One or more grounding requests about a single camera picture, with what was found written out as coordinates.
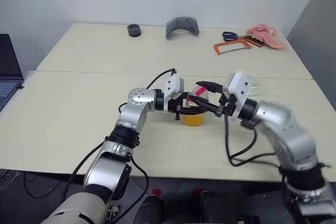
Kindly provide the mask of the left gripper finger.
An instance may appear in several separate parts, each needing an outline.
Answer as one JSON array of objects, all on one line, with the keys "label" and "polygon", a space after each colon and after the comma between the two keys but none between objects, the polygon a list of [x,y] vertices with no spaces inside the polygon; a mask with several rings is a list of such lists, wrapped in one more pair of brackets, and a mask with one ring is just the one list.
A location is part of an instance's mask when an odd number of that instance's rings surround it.
[{"label": "left gripper finger", "polygon": [[211,108],[211,104],[207,99],[202,97],[189,97],[189,99],[201,108]]},{"label": "left gripper finger", "polygon": [[182,108],[182,114],[183,115],[197,115],[205,113],[205,109],[202,109],[200,107],[190,107],[190,108]]}]

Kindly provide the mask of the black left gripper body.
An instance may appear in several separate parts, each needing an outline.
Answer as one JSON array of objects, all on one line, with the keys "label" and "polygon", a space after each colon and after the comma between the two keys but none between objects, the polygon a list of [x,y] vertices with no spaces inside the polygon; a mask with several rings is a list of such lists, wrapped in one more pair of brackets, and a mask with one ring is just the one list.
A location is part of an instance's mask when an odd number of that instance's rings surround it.
[{"label": "black left gripper body", "polygon": [[168,111],[175,114],[175,120],[180,120],[180,115],[189,113],[189,108],[186,107],[188,92],[183,92],[176,99],[170,99],[168,102]]}]

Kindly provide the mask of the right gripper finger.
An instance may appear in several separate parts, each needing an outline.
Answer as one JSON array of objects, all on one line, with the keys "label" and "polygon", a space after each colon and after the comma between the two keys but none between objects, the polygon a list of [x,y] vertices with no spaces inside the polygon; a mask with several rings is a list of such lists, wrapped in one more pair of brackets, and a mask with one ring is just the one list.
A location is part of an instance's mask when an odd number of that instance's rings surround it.
[{"label": "right gripper finger", "polygon": [[216,116],[221,116],[222,115],[222,107],[221,106],[207,105],[206,110],[214,113]]},{"label": "right gripper finger", "polygon": [[198,81],[196,84],[201,87],[205,87],[209,92],[223,93],[223,86],[219,83],[209,81]]}]

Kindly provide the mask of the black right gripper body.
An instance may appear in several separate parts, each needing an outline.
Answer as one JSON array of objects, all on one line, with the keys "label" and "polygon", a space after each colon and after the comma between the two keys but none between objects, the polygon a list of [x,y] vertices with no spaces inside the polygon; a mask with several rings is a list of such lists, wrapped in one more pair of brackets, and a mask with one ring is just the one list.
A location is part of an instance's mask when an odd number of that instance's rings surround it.
[{"label": "black right gripper body", "polygon": [[236,102],[237,99],[233,94],[229,94],[227,90],[223,90],[221,92],[221,96],[219,98],[219,105],[218,109],[216,110],[216,115],[218,117],[225,115],[225,116],[232,116],[235,109],[236,109]]}]

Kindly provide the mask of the clear bottle with red tape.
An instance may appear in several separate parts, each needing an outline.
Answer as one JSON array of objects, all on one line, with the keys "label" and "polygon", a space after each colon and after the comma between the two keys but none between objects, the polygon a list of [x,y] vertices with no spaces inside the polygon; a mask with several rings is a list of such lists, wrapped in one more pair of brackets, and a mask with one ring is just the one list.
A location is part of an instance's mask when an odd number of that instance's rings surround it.
[{"label": "clear bottle with red tape", "polygon": [[[189,94],[209,101],[208,90],[203,86],[195,86],[194,89]],[[187,97],[184,106],[187,108],[193,108],[193,107],[196,107],[197,104],[194,103],[189,97]],[[184,115],[183,123],[187,126],[202,126],[203,121],[204,121],[204,116],[205,116],[205,113],[196,114],[196,115]]]}]

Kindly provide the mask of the red and black hand tool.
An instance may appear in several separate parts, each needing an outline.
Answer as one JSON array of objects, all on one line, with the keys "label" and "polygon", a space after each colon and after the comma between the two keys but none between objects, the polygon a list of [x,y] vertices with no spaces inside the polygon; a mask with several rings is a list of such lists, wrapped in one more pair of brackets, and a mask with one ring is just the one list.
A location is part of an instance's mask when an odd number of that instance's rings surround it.
[{"label": "red and black hand tool", "polygon": [[258,40],[258,39],[255,39],[255,38],[253,38],[253,37],[251,37],[251,36],[246,36],[246,37],[245,37],[245,40],[246,40],[248,43],[250,43],[250,44],[252,44],[252,45],[254,45],[254,46],[257,46],[257,47],[259,47],[259,48],[261,48],[261,47],[265,44],[263,41],[260,41],[260,40]]}]

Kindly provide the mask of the grey curved plastic piece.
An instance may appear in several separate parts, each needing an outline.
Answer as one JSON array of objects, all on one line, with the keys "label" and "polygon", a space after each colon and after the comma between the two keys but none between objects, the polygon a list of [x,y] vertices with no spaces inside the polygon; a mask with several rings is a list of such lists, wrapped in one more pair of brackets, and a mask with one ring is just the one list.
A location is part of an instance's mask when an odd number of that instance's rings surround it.
[{"label": "grey curved plastic piece", "polygon": [[169,20],[165,25],[166,39],[170,39],[176,30],[186,30],[194,36],[200,33],[196,18],[191,16],[174,17]]}]

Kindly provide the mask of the pink cloth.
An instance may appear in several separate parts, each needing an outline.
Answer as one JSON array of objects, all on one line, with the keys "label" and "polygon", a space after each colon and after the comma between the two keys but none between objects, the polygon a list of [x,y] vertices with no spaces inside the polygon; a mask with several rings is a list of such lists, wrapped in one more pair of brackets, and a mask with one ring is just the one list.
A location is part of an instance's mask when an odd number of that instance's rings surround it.
[{"label": "pink cloth", "polygon": [[256,25],[246,31],[246,36],[251,36],[261,42],[264,42],[268,47],[286,52],[288,50],[287,45],[276,39],[277,30],[273,27],[267,26],[266,24]]}]

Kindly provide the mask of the dark rounded shape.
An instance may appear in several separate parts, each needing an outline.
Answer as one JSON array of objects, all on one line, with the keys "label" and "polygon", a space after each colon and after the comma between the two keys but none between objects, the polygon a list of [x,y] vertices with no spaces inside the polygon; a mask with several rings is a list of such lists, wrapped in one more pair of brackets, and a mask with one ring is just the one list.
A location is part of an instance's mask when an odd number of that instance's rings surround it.
[{"label": "dark rounded shape", "polygon": [[146,197],[135,215],[133,224],[162,224],[164,217],[162,200],[156,195]]},{"label": "dark rounded shape", "polygon": [[199,195],[199,210],[201,223],[237,224],[234,205],[219,194],[203,191]]}]

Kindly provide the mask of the dark laptop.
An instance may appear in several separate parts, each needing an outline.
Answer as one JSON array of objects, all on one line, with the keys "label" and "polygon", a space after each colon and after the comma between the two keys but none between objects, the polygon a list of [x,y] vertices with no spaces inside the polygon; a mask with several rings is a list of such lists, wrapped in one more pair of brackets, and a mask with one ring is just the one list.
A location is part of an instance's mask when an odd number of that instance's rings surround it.
[{"label": "dark laptop", "polygon": [[0,111],[19,89],[24,77],[9,34],[0,34]]}]

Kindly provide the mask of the orange hacksaw frame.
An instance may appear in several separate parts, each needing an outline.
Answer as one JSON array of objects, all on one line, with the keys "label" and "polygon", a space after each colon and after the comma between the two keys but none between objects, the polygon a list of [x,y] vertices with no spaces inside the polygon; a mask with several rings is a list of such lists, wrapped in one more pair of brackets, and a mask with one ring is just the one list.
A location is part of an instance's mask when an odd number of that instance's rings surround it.
[{"label": "orange hacksaw frame", "polygon": [[[240,46],[236,46],[236,48],[230,48],[230,46],[233,46],[235,44],[240,44]],[[219,55],[222,55],[222,54],[225,54],[225,53],[229,53],[229,52],[232,52],[232,51],[238,51],[238,50],[244,50],[244,49],[252,49],[252,45],[250,45],[247,40],[245,39],[237,39],[237,40],[232,40],[232,41],[225,41],[225,42],[222,42],[222,43],[219,43],[219,44],[215,44],[213,46],[216,54],[219,56]]]}]

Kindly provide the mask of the dark handled scissors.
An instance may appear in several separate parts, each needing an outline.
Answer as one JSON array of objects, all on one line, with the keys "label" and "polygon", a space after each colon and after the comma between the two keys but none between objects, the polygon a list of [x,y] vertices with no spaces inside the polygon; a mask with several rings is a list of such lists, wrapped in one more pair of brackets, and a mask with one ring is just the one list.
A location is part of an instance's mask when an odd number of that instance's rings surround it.
[{"label": "dark handled scissors", "polygon": [[238,39],[250,38],[250,36],[246,36],[246,35],[240,36],[240,35],[232,32],[232,31],[224,31],[222,33],[222,37],[223,37],[223,40],[225,42],[233,41],[233,40],[238,40]]}]

